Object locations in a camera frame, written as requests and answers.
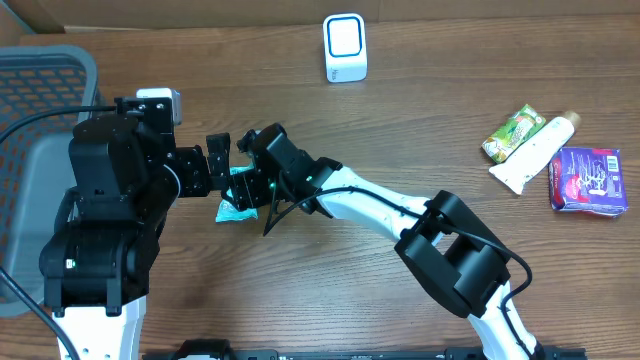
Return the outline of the teal snack pouch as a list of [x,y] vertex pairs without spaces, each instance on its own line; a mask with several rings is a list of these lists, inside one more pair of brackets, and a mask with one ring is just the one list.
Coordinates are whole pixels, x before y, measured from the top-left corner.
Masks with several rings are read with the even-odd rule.
[[[231,167],[230,174],[235,175],[247,170],[253,169],[253,165],[241,166],[241,167]],[[225,193],[225,196],[231,198],[232,190],[228,189]],[[243,211],[238,211],[230,201],[223,199],[220,202],[218,212],[216,214],[215,221],[216,223],[225,223],[225,222],[242,222],[249,219],[258,219],[258,212],[256,209],[247,209]]]

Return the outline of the white tube gold cap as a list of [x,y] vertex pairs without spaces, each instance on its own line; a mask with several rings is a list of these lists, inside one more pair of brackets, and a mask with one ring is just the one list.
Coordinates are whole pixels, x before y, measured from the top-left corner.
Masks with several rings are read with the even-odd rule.
[[547,166],[575,134],[581,122],[581,116],[574,111],[566,111],[553,118],[506,161],[492,166],[489,173],[516,195],[521,195],[526,183]]

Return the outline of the green drink carton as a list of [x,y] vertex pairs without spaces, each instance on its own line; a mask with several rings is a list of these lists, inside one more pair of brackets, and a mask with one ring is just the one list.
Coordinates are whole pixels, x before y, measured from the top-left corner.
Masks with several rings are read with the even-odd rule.
[[545,123],[542,115],[525,104],[483,142],[482,149],[496,164],[501,164]]

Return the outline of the purple snack package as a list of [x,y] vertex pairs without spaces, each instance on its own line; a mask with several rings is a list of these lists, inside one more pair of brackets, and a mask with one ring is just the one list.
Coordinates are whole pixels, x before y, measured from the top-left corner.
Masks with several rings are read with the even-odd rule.
[[556,211],[617,217],[628,209],[619,149],[564,146],[548,171]]

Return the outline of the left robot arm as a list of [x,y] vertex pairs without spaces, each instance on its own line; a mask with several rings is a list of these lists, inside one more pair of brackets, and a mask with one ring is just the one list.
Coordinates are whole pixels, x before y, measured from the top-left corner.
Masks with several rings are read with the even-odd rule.
[[177,146],[167,115],[106,114],[75,126],[75,184],[39,258],[61,358],[138,358],[169,209],[225,184],[230,137],[206,144]]

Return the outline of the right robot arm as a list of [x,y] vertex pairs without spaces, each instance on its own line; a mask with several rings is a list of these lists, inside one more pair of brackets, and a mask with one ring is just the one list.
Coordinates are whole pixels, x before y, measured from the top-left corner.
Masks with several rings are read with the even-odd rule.
[[224,198],[238,210],[266,206],[264,230],[288,215],[277,205],[354,222],[393,241],[394,249],[423,290],[453,315],[467,319],[488,359],[541,359],[545,353],[528,332],[513,299],[529,286],[510,284],[507,265],[522,258],[456,195],[404,195],[376,185],[341,162],[312,158],[284,128],[250,130],[238,141],[249,169],[232,173],[229,154],[213,155]]

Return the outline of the white barcode scanner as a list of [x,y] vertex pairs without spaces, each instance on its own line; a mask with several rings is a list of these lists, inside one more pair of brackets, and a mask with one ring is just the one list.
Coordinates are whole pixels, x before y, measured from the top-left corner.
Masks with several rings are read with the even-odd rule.
[[329,83],[364,80],[368,56],[364,19],[356,13],[328,16],[323,22],[326,78]]

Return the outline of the grey plastic mesh basket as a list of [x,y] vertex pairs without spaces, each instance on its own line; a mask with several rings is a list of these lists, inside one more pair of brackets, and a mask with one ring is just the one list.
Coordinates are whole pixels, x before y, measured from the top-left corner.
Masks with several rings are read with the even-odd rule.
[[[93,57],[71,45],[1,50],[1,127],[59,108],[100,105]],[[66,190],[75,184],[68,155],[72,129],[87,114],[47,117],[1,144],[1,266],[31,296],[44,300],[43,246]]]

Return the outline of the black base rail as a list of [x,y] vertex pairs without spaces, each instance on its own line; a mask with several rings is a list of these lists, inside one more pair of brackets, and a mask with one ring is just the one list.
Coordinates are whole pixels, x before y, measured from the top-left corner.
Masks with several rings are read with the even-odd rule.
[[143,360],[485,360],[480,347],[442,351],[278,352],[274,349],[234,350],[226,339],[185,341],[177,350],[150,351]]

